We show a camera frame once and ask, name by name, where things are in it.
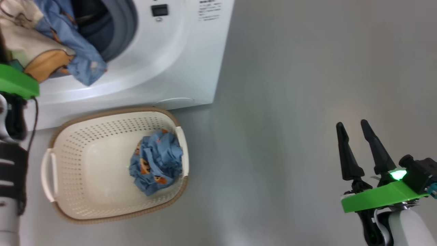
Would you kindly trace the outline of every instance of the washing machine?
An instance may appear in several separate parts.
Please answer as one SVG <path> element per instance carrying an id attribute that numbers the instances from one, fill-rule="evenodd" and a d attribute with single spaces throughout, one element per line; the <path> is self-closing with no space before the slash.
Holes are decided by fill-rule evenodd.
<path id="1" fill-rule="evenodd" d="M 87 87 L 72 76 L 40 84 L 37 129 L 127 106 L 176 109 L 212 103 L 233 0 L 77 0 L 81 34 L 108 63 Z M 24 112 L 28 128 L 35 105 Z"/>

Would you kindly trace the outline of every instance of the white plastic basket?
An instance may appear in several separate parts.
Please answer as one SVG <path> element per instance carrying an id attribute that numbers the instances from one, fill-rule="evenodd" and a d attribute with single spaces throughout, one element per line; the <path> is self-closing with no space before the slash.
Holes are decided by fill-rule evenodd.
<path id="1" fill-rule="evenodd" d="M 182 173 L 172 186 L 148 197 L 133 183 L 128 167 L 141 138 L 160 129 L 176 134 L 183 151 Z M 135 108 L 62 125 L 44 154 L 41 180 L 46 197 L 61 217 L 76 224 L 92 224 L 132 218 L 171 205 L 185 190 L 188 171 L 187 142 L 177 120 L 162 109 Z"/>

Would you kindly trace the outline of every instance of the white basket handle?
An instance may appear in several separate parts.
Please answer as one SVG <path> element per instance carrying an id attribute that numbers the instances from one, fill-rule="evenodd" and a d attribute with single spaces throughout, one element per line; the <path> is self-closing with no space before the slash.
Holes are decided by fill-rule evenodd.
<path id="1" fill-rule="evenodd" d="M 49 185 L 49 162 L 51 160 L 52 163 L 52 172 L 53 172 L 53 189 Z M 47 149 L 42 157 L 41 163 L 41 183 L 42 189 L 44 190 L 45 196 L 50 202 L 55 201 L 55 195 L 58 193 L 58 175 L 56 171 L 56 156 L 52 152 L 52 149 Z"/>
<path id="2" fill-rule="evenodd" d="M 182 127 L 176 127 L 176 136 L 177 140 L 179 141 L 180 148 L 182 149 L 182 172 L 184 173 L 184 176 L 188 176 L 188 172 L 190 171 L 188 146 Z"/>

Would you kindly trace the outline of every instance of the crumpled blue fabric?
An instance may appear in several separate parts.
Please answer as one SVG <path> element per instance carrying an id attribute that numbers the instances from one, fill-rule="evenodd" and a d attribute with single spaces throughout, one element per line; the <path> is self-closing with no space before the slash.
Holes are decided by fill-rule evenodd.
<path id="1" fill-rule="evenodd" d="M 135 185 L 150 196 L 174 183 L 182 172 L 181 157 L 182 149 L 177 138 L 172 133 L 160 130 L 142 138 L 131 157 L 129 173 L 135 178 Z M 149 173 L 141 173 L 141 159 L 147 161 Z"/>
<path id="2" fill-rule="evenodd" d="M 105 73 L 107 65 L 96 48 L 78 32 L 78 26 L 62 13 L 74 19 L 71 2 L 69 0 L 33 1 L 44 14 L 35 30 L 49 38 L 53 38 L 51 28 L 55 30 L 61 43 L 76 52 L 73 60 L 67 65 L 70 74 L 84 85 L 93 84 Z"/>

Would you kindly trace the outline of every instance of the glowing green led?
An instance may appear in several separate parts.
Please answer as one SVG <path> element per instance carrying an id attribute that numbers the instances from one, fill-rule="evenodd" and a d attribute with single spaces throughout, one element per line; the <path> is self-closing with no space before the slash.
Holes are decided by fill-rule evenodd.
<path id="1" fill-rule="evenodd" d="M 396 180 L 401 180 L 405 174 L 407 174 L 406 170 L 398 170 L 390 173 L 390 175 Z"/>

